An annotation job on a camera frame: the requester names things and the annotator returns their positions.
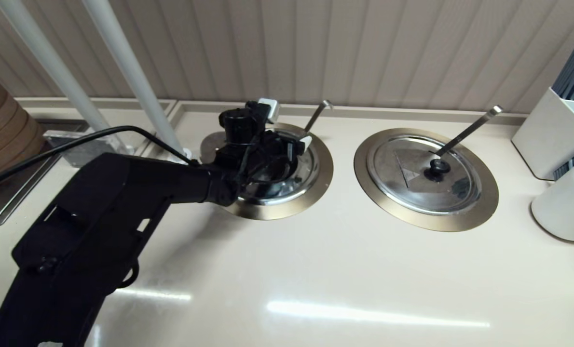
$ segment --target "white utensil holder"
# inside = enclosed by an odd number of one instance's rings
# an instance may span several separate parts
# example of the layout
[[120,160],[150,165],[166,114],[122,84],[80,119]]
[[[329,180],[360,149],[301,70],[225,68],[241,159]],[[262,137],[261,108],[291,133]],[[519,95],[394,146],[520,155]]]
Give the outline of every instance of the white utensil holder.
[[551,88],[512,138],[532,173],[553,180],[553,173],[574,157],[574,101]]

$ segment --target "cable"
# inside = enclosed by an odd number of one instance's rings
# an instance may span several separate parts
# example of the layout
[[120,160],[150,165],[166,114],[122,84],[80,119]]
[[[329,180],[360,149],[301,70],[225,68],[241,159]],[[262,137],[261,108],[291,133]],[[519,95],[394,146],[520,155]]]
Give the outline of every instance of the cable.
[[115,134],[115,133],[121,133],[121,132],[136,132],[138,134],[141,134],[141,135],[145,136],[148,140],[157,144],[162,149],[165,149],[166,151],[170,152],[171,154],[173,154],[177,158],[183,160],[184,162],[186,162],[186,164],[191,165],[191,166],[198,166],[199,165],[199,163],[196,160],[188,159],[187,157],[183,156],[182,154],[177,152],[175,149],[171,148],[168,144],[159,140],[159,138],[150,134],[146,130],[143,130],[142,128],[138,128],[138,127],[133,127],[132,125],[124,125],[121,127],[113,127],[113,128],[109,128],[109,129],[99,130],[98,132],[93,132],[92,134],[82,136],[82,137],[75,139],[75,140],[72,140],[71,142],[68,142],[64,145],[55,147],[53,149],[50,149],[49,151],[38,154],[37,156],[29,158],[28,160],[24,160],[24,161],[20,162],[19,164],[14,165],[13,167],[0,173],[0,182],[9,178],[9,176],[17,174],[18,172],[23,171],[23,170],[27,169],[28,167],[31,167],[32,165],[34,165],[34,164],[36,164],[36,163],[38,163],[38,162],[40,162],[46,158],[49,158],[49,157],[54,156],[56,154],[59,154],[61,152],[67,151],[73,147],[77,147],[77,146],[82,145],[86,142],[96,140],[97,138],[101,138],[104,136],[108,136],[108,135]]
[[131,270],[133,271],[133,273],[131,274],[131,277],[128,277],[128,279],[125,279],[124,281],[122,281],[122,283],[120,283],[118,288],[126,288],[127,286],[130,286],[131,284],[133,284],[135,282],[137,277],[139,277],[139,260],[135,260],[135,263],[133,264],[133,267],[131,268]]

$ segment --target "white countertop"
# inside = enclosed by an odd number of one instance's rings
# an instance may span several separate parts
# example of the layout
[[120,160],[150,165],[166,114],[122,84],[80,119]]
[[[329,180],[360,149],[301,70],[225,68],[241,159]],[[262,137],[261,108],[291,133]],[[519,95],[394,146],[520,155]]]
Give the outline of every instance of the white countertop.
[[[303,127],[308,118],[281,121]],[[574,244],[529,213],[548,183],[512,146],[516,127],[485,125],[463,141],[499,186],[497,211],[473,230],[411,226],[355,178],[355,150],[375,132],[453,137],[467,125],[321,117],[313,131],[335,167],[320,201],[272,221],[172,206],[142,253],[139,279],[107,298],[86,345],[574,347]],[[177,127],[192,149],[219,130],[216,115],[201,112]],[[16,273],[12,247],[74,172],[58,162],[0,227],[0,303]]]

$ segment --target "ladle handle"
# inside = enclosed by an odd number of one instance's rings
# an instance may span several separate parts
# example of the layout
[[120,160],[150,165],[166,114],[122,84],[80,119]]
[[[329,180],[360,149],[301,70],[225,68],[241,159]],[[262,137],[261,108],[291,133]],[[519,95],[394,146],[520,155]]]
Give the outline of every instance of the ladle handle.
[[467,129],[463,130],[460,134],[458,134],[455,138],[453,138],[450,142],[446,143],[446,145],[439,149],[439,151],[435,152],[437,156],[443,156],[448,152],[450,149],[458,145],[459,142],[463,141],[466,137],[468,137],[472,132],[474,132],[477,128],[481,127],[484,123],[490,121],[493,117],[497,116],[501,112],[503,112],[503,108],[501,106],[496,105],[488,112],[485,113],[484,116],[480,117],[477,121],[475,121],[472,125],[467,127]]
[[313,127],[313,124],[315,124],[315,121],[317,120],[317,118],[319,118],[319,115],[322,114],[322,111],[326,108],[329,107],[329,109],[333,110],[334,109],[334,105],[332,105],[332,103],[329,100],[324,100],[322,101],[319,106],[317,107],[317,110],[315,110],[315,113],[313,114],[313,117],[311,117],[311,120],[309,120],[309,123],[306,125],[306,127],[304,128],[304,132],[306,134],[308,134],[311,131],[311,128]]

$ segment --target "black robotic arm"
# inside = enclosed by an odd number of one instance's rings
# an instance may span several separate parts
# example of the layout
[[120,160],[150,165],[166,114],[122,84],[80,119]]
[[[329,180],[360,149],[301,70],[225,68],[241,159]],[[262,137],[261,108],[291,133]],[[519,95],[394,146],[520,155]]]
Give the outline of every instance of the black robotic arm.
[[291,175],[305,144],[266,130],[273,113],[254,102],[223,112],[227,144],[212,164],[106,153],[79,169],[12,251],[19,270],[0,308],[0,347],[82,346],[106,296],[137,276],[171,204],[229,206],[251,182]]

